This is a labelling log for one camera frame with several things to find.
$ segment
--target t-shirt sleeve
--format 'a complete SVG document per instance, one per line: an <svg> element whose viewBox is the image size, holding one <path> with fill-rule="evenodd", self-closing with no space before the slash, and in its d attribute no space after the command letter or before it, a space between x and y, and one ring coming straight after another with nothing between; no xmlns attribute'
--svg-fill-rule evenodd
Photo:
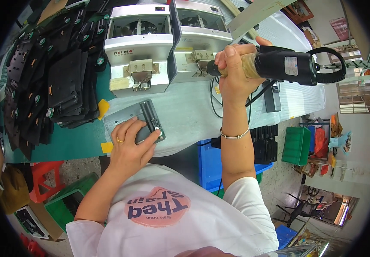
<svg viewBox="0 0 370 257"><path fill-rule="evenodd" d="M272 244L269 246L270 248L278 249L279 242L275 226L262 199L256 178L245 177L233 182L225 191L223 199L255 222L257 228Z"/></svg>
<svg viewBox="0 0 370 257"><path fill-rule="evenodd" d="M97 255L104 226L91 220L77 220L66 225L69 244L75 257Z"/></svg>

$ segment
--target white label sticker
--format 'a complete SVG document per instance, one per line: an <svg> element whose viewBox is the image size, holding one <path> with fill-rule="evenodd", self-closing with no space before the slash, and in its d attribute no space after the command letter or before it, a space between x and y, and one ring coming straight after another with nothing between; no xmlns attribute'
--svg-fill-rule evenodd
<svg viewBox="0 0 370 257"><path fill-rule="evenodd" d="M298 75L298 58L286 56L284 61L285 73L287 75Z"/></svg>

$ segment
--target white foam sheet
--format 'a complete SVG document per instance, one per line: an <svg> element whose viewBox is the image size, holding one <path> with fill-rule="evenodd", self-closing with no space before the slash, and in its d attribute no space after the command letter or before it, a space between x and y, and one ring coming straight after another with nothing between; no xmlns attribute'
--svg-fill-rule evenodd
<svg viewBox="0 0 370 257"><path fill-rule="evenodd" d="M233 18L222 3L216 0L195 1L213 4L221 8L226 23ZM232 0L236 6L247 7L242 0ZM282 46L296 51L306 52L311 46L305 35L280 11L260 23L258 33L270 40L275 46ZM155 157L172 155L198 142L199 140L218 137L222 119L215 116L210 103L209 82L171 84L165 93L141 95L110 100L110 108L105 116L130 105L151 99L166 139L157 144ZM325 93L322 85L303 86L298 83L280 84L282 111L267 113L264 97L252 104L250 128L275 125L292 117L309 114L325 108ZM214 101L217 113L222 116L222 107ZM107 141L110 136L105 133Z"/></svg>

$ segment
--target hand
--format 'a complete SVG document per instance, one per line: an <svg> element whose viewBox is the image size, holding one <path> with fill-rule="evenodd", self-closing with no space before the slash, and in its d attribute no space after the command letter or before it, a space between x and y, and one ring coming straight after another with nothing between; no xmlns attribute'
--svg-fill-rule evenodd
<svg viewBox="0 0 370 257"><path fill-rule="evenodd" d="M255 38L258 44L271 46L272 43L261 37ZM228 77L219 79L219 90L225 105L245 107L248 96L254 92L265 79L248 79L245 77L240 56L257 51L254 44L234 44L226 46L215 56L215 64L219 69L228 67Z"/></svg>
<svg viewBox="0 0 370 257"><path fill-rule="evenodd" d="M144 142L136 145L136 134L144 126L145 121L133 117L114 128L111 133L113 149L110 153L110 164L105 172L114 173L126 180L148 163L154 155L154 142L158 139L160 130L155 130Z"/></svg>

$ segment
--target black chair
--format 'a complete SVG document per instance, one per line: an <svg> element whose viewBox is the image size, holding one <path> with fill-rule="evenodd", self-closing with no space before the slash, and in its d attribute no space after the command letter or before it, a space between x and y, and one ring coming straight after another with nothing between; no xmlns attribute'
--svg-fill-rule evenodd
<svg viewBox="0 0 370 257"><path fill-rule="evenodd" d="M286 223L287 227L290 227L291 223L296 219L296 217L302 216L305 218L309 218L309 217L312 217L316 213L316 208L318 207L319 203L308 203L307 201L296 198L295 196L291 194L289 195L299 201L298 206L295 208L285 206L285 208L294 209L291 213L285 210L284 208L282 208L281 206L276 205L278 208L280 208L282 211L284 211L286 214L289 215L289 219L288 220L280 220L277 218L272 218L272 219L284 222Z"/></svg>

